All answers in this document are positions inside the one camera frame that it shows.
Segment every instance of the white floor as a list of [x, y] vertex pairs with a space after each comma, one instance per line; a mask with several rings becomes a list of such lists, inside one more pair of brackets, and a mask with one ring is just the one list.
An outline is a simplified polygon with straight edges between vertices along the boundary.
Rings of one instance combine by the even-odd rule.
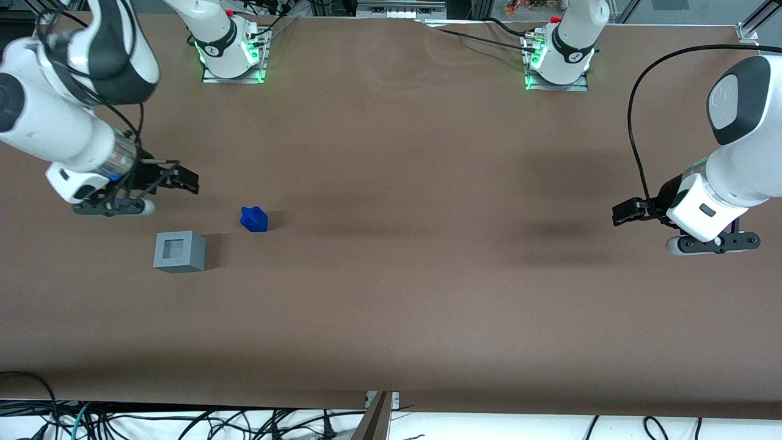
[[[178, 416], [197, 416], [199, 413], [175, 413]], [[218, 413], [230, 417], [235, 412]], [[289, 420], [280, 425], [291, 426], [322, 414], [320, 410], [302, 410], [294, 413]], [[162, 413], [145, 413], [145, 416], [164, 416]], [[250, 424], [260, 426], [269, 416], [269, 411], [249, 413]], [[332, 426], [336, 432], [351, 431], [361, 416], [333, 417]], [[642, 417], [603, 416], [597, 422], [592, 440], [645, 440]], [[242, 426], [242, 418], [235, 419]], [[409, 440], [420, 435], [422, 440], [584, 440], [592, 416], [536, 416], [536, 415], [497, 415], [497, 414], [460, 414], [460, 413], [394, 413], [389, 440]], [[691, 440], [694, 437], [695, 419], [659, 418], [667, 431], [669, 440]], [[129, 440], [175, 440], [188, 421], [144, 421], [120, 419], [113, 422]], [[0, 440], [29, 438], [42, 426], [39, 417], [0, 417]], [[315, 431], [321, 431], [322, 424], [311, 424]], [[196, 425], [185, 440], [206, 438], [209, 424]], [[655, 429], [652, 434], [662, 440]], [[50, 428], [46, 440], [53, 438]], [[67, 440], [61, 432], [60, 438]], [[239, 440], [240, 431], [227, 429], [216, 435], [215, 440]], [[311, 440], [317, 438], [311, 431], [292, 431], [285, 436], [290, 440]], [[782, 438], [782, 421], [774, 420], [729, 420], [706, 419], [701, 428], [702, 440], [760, 440]]]

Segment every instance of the hollow gray block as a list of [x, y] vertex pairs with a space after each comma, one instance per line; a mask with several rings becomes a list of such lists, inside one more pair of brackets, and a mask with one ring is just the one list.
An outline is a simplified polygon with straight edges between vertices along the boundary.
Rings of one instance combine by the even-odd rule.
[[206, 262], [206, 239], [193, 231], [159, 233], [152, 266], [168, 273], [201, 272]]

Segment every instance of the blue 3d printed block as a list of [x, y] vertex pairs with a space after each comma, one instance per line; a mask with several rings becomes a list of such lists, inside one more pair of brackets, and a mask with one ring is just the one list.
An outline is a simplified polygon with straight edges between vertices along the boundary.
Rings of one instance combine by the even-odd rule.
[[243, 206], [239, 223], [251, 233], [265, 233], [269, 230], [269, 216], [257, 206]]

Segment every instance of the table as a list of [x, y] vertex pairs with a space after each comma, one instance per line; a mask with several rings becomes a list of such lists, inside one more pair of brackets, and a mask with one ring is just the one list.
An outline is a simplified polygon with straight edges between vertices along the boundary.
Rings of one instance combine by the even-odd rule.
[[[745, 216], [759, 250], [722, 257], [611, 224], [640, 195], [633, 81], [732, 27], [607, 27], [579, 94], [526, 91], [512, 49], [410, 20], [298, 20], [266, 84], [203, 85], [184, 24], [141, 22], [162, 70], [145, 148], [202, 191], [83, 218], [47, 164], [2, 148], [4, 370], [64, 399], [355, 408], [394, 389], [416, 410], [782, 416], [782, 204]], [[655, 191], [716, 148], [705, 97], [746, 55], [680, 57], [642, 86]], [[274, 229], [245, 231], [248, 205]], [[156, 234], [185, 229], [208, 270], [152, 269]]]

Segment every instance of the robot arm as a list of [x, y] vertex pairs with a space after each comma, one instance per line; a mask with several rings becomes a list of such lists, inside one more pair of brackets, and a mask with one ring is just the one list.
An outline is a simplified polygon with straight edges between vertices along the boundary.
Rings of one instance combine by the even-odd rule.
[[610, 15], [605, 0], [570, 0], [562, 21], [543, 28], [543, 48], [530, 67], [550, 83], [572, 84], [589, 67]]
[[673, 254], [760, 245], [756, 234], [735, 226], [750, 207], [782, 197], [782, 56], [751, 56], [731, 67], [709, 93], [707, 111], [721, 147], [663, 185], [653, 206], [636, 198], [614, 207], [615, 225], [656, 211], [681, 229], [686, 235], [667, 243]]
[[[159, 186], [198, 193], [198, 175], [178, 161], [154, 160], [93, 114], [99, 104], [143, 103], [159, 71], [127, 0], [90, 6], [95, 18], [84, 30], [39, 33], [6, 47], [0, 141], [52, 162], [46, 177], [78, 214], [151, 214], [146, 194]], [[132, 190], [142, 192], [132, 197]]]
[[164, 0], [185, 21], [201, 61], [219, 78], [236, 78], [260, 61], [258, 24], [229, 16], [219, 0]]
[[47, 82], [68, 99], [94, 106], [145, 102], [160, 79], [152, 49], [129, 0], [89, 0], [87, 28], [38, 34], [38, 59]]

